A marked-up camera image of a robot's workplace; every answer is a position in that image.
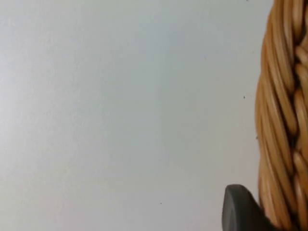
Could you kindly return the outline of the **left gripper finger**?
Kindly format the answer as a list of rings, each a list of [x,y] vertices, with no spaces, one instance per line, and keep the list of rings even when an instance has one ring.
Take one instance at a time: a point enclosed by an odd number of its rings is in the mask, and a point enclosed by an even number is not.
[[[277,231],[251,192],[240,184],[225,188],[222,208],[223,231]]]

